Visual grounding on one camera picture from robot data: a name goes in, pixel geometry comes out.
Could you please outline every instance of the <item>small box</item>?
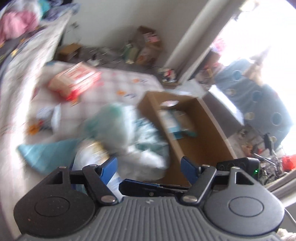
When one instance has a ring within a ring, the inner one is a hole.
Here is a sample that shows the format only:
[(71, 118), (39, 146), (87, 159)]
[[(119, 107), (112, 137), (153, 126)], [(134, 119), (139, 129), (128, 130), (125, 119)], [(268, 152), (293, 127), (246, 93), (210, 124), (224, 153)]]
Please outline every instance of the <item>small box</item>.
[(80, 54), (82, 45), (72, 43), (63, 47), (58, 53), (58, 60), (63, 62), (68, 62), (74, 56)]
[(58, 92), (66, 100), (76, 100), (76, 98), (95, 82), (99, 81), (101, 72), (96, 68), (80, 62), (73, 67), (57, 74), (48, 83), (50, 90)]
[[(184, 135), (181, 139), (175, 139), (173, 134), (167, 131), (159, 114), (166, 101), (175, 101), (177, 104), (167, 105), (165, 109), (180, 110), (187, 114), (196, 130), (195, 137)], [(189, 186), (180, 169), (183, 156), (187, 156), (197, 165), (208, 164), (214, 167), (218, 162), (236, 158), (226, 136), (202, 99), (149, 91), (138, 104), (138, 110), (153, 122), (170, 147), (170, 167), (165, 177), (154, 181), (155, 183)]]

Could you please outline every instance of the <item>orange object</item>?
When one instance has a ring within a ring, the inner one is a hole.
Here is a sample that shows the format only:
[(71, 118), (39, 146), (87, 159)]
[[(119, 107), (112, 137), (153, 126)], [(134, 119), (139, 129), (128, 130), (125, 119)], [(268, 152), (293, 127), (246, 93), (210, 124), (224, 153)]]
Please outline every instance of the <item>orange object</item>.
[(285, 172), (289, 172), (296, 167), (296, 154), (291, 156), (283, 156), (281, 160), (283, 162), (283, 170)]
[(126, 94), (126, 92), (125, 91), (117, 91), (117, 94), (123, 96)]
[(28, 134), (31, 136), (36, 135), (39, 131), (40, 131), (40, 126), (38, 124), (31, 125), (28, 128)]

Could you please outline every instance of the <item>plastic bag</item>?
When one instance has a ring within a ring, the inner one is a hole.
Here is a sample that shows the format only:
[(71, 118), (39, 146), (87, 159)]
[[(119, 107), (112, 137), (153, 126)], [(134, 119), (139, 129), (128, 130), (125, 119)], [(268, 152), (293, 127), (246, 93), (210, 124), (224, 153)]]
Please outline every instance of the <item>plastic bag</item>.
[(135, 146), (130, 146), (126, 155), (117, 156), (117, 160), (118, 174), (122, 179), (158, 180), (164, 177), (168, 167), (162, 156), (149, 150), (138, 150)]
[(83, 136), (100, 141), (109, 154), (124, 154), (134, 141), (136, 119), (134, 106), (110, 103), (85, 121)]
[(152, 181), (164, 177), (168, 168), (169, 147), (159, 131), (146, 118), (137, 119), (134, 106), (107, 104), (86, 120), (83, 134), (101, 141), (118, 160), (123, 179)]
[(283, 156), (281, 160), (285, 172), (289, 172), (296, 167), (296, 155)]
[(169, 156), (168, 143), (160, 135), (159, 131), (147, 118), (136, 121), (135, 146), (137, 149), (150, 150), (162, 156), (165, 160)]
[(40, 109), (36, 114), (36, 119), (42, 129), (50, 129), (57, 133), (61, 121), (61, 104), (54, 108), (45, 107)]
[[(82, 170), (83, 167), (97, 164), (101, 165), (109, 159), (109, 155), (106, 150), (101, 146), (99, 142), (94, 140), (85, 139), (79, 147), (73, 163), (72, 170)], [(122, 199), (123, 195), (119, 191), (119, 184), (122, 179), (116, 172), (107, 184), (107, 187), (113, 192), (113, 194), (119, 199)], [(86, 193), (83, 185), (74, 185), (75, 189)]]

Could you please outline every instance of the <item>cable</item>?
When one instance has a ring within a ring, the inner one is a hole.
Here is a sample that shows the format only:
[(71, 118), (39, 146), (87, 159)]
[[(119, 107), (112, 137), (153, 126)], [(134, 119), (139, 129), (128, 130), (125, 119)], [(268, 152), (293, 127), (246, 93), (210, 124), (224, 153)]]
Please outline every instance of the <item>cable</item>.
[(285, 208), (285, 213), (288, 215), (289, 219), (291, 220), (291, 222), (294, 224), (294, 226), (296, 227), (296, 221), (295, 219), (292, 217), (291, 213), (288, 212), (288, 210)]

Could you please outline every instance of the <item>clutter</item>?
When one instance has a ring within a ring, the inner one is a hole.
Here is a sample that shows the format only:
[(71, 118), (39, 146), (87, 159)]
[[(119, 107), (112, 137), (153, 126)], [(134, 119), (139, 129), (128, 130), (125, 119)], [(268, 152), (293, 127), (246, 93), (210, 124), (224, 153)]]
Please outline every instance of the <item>clutter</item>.
[(50, 7), (58, 7), (63, 4), (63, 0), (50, 0)]
[(101, 165), (109, 158), (108, 152), (100, 142), (85, 139), (78, 146), (72, 170), (82, 170), (83, 167), (90, 164)]
[(80, 44), (70, 44), (65, 47), (63, 47), (58, 52), (58, 60), (63, 62), (68, 62), (70, 59), (72, 59), (76, 55), (80, 55), (82, 45)]
[(184, 111), (159, 110), (158, 113), (167, 131), (173, 133), (176, 139), (183, 138), (182, 133), (196, 137), (195, 127)]
[(81, 93), (100, 80), (101, 72), (80, 62), (56, 75), (48, 84), (50, 90), (58, 92), (66, 100), (75, 100)]
[(172, 133), (175, 139), (181, 139), (181, 128), (178, 121), (174, 118), (173, 114), (169, 110), (159, 110), (158, 114), (166, 130), (169, 133)]
[(56, 133), (61, 120), (61, 104), (54, 108), (45, 107), (37, 112), (36, 118), (41, 129), (50, 129)]
[(110, 103), (84, 123), (83, 136), (102, 143), (118, 159), (121, 178), (157, 180), (168, 168), (168, 144), (134, 106)]
[(100, 60), (97, 59), (97, 54), (93, 54), (93, 56), (87, 61), (87, 63), (89, 63), (93, 67), (98, 66), (100, 64)]
[(283, 156), (281, 158), (283, 162), (283, 170), (289, 172), (296, 167), (296, 155)]
[(188, 115), (184, 111), (173, 110), (172, 114), (177, 120), (182, 132), (191, 137), (196, 137), (197, 134), (195, 131), (195, 127)]
[(160, 76), (162, 82), (167, 82), (167, 83), (177, 82), (176, 74), (173, 69), (160, 68), (158, 69), (157, 74)]
[(242, 145), (242, 151), (244, 152), (245, 156), (246, 157), (252, 157), (252, 149), (253, 149), (253, 146), (249, 143), (246, 143), (246, 145)]
[(52, 7), (46, 12), (45, 20), (54, 21), (69, 10), (72, 10), (73, 14), (75, 15), (79, 12), (79, 9), (80, 9), (79, 3), (68, 3), (65, 5)]
[(123, 48), (123, 59), (126, 64), (133, 64), (139, 53), (139, 48), (134, 43), (128, 43)]
[(122, 179), (152, 181), (164, 177), (168, 162), (153, 151), (128, 147), (124, 155), (117, 155), (118, 173)]
[[(174, 139), (167, 132), (159, 115), (159, 109), (166, 101), (178, 101), (176, 105), (166, 107), (166, 109), (185, 112), (195, 127), (196, 137), (184, 135), (181, 139)], [(165, 176), (156, 183), (188, 186), (187, 179), (180, 171), (180, 161), (183, 156), (187, 156), (197, 165), (208, 164), (211, 166), (236, 158), (225, 135), (216, 124), (216, 120), (208, 114), (209, 110), (202, 99), (168, 92), (148, 91), (138, 104), (138, 110), (144, 117), (152, 121), (170, 147), (170, 166), (166, 170)]]
[[(100, 142), (85, 139), (78, 146), (72, 170), (82, 170), (83, 167), (91, 164), (101, 165), (109, 158), (108, 152), (102, 147)], [(116, 172), (107, 184), (107, 187), (119, 200), (123, 197), (118, 189), (121, 181), (122, 179)], [(86, 192), (83, 185), (75, 185), (75, 189), (84, 193)]]
[(150, 150), (168, 160), (168, 143), (160, 135), (159, 130), (147, 118), (136, 121), (135, 147), (139, 150)]
[(133, 38), (133, 43), (140, 50), (136, 60), (139, 65), (152, 65), (163, 50), (162, 42), (151, 28), (140, 26)]
[(29, 126), (27, 133), (30, 136), (36, 135), (38, 132), (40, 131), (40, 126), (39, 124), (33, 124), (31, 126)]
[(282, 241), (296, 241), (296, 233), (290, 233), (286, 229), (278, 229), (277, 235)]
[(22, 144), (17, 149), (32, 168), (47, 175), (58, 166), (72, 166), (79, 142), (78, 139), (67, 139), (49, 144)]
[(83, 137), (100, 141), (111, 155), (124, 153), (134, 141), (136, 119), (134, 106), (106, 104), (96, 115), (85, 121)]

